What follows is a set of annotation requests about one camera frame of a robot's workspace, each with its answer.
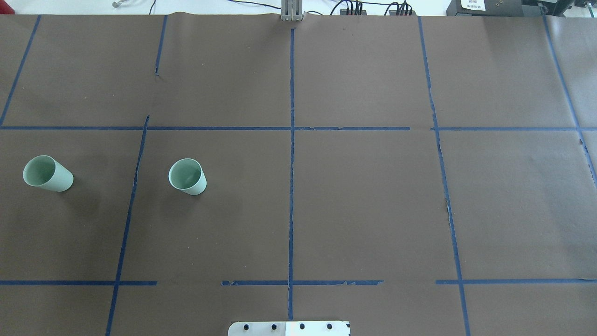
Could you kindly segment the pale green cup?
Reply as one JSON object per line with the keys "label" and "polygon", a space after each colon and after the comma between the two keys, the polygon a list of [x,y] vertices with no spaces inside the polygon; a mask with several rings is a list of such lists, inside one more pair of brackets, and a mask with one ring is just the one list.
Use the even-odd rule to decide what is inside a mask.
{"label": "pale green cup", "polygon": [[73,174],[53,157],[39,155],[32,158],[23,169],[27,185],[54,192],[64,192],[72,187]]}
{"label": "pale green cup", "polygon": [[168,172],[171,186],[183,193],[196,196],[207,187],[207,179],[202,166],[195,159],[180,159]]}

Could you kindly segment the brown paper table cover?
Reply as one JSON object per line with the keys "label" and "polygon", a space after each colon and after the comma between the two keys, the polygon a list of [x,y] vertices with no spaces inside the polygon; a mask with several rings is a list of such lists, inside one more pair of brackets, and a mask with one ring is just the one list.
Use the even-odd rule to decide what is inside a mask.
{"label": "brown paper table cover", "polygon": [[595,87],[588,18],[3,15],[1,334],[594,336]]}

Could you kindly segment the black USB hub left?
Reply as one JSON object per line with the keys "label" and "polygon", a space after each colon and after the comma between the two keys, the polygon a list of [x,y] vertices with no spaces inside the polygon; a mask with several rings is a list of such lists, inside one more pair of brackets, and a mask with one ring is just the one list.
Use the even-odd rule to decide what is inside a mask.
{"label": "black USB hub left", "polygon": [[341,9],[340,15],[342,15],[342,16],[361,16],[361,15],[367,15],[367,11],[365,11],[362,8]]}

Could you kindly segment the black usb hub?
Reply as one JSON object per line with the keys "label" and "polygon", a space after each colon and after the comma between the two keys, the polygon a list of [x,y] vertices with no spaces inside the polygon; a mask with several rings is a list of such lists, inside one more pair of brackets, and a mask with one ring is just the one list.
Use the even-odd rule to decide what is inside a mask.
{"label": "black usb hub", "polygon": [[365,11],[362,8],[341,9],[340,15],[342,15],[342,16],[361,16],[361,15],[367,15],[367,11]]}
{"label": "black usb hub", "polygon": [[390,16],[416,16],[416,12],[411,7],[408,8],[399,8],[399,9],[390,9],[388,11],[388,15]]}

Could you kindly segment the black USB hub right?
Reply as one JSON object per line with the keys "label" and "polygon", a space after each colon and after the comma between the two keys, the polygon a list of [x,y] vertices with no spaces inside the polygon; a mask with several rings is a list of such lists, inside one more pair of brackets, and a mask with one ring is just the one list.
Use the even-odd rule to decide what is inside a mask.
{"label": "black USB hub right", "polygon": [[416,16],[416,12],[411,7],[408,8],[399,8],[399,9],[390,9],[388,11],[388,15],[390,16]]}

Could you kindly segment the black computer box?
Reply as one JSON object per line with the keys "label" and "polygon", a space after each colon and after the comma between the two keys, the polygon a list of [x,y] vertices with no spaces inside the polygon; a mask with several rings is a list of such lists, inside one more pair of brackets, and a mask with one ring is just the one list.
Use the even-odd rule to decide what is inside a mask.
{"label": "black computer box", "polygon": [[447,16],[523,17],[521,0],[451,0]]}

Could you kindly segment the grey aluminium frame post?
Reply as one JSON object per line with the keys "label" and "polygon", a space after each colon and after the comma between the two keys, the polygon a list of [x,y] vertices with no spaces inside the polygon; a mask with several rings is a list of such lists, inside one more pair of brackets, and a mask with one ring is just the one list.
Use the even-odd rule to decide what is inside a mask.
{"label": "grey aluminium frame post", "polygon": [[281,1],[281,21],[302,21],[304,16],[302,0]]}

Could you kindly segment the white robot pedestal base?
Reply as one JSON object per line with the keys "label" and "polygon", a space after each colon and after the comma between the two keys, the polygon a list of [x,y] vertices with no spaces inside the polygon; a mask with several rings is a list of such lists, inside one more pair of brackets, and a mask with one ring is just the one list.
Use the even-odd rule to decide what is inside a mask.
{"label": "white robot pedestal base", "polygon": [[235,322],[229,336],[350,336],[346,321]]}

